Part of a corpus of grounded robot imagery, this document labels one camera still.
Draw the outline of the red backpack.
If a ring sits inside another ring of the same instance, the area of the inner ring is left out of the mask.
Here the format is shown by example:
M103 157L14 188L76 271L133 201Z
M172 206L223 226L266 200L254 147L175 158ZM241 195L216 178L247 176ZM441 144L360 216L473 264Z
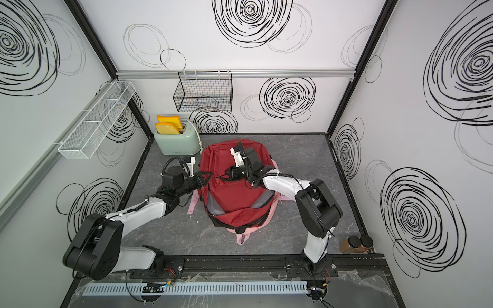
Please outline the red backpack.
M198 191L200 200L214 226L228 229L237 237L269 224L281 194L262 187L253 188L244 178L231 180L228 170L236 162L231 149L242 144L253 148L265 166L276 164L264 145L249 139L233 139L208 146L201 155L200 171L212 173L206 186Z

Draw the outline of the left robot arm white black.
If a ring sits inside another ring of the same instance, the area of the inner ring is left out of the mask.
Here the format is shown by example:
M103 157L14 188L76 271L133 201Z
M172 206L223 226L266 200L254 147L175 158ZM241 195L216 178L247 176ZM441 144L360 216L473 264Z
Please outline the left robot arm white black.
M191 177L184 172L163 171L157 192L140 204L107 215L86 217L66 250L62 263L76 273L99 281L115 272L142 272L161 276L166 267L164 254L152 246L125 247L123 238L133 230L170 214L181 197L208 185L213 174L199 171Z

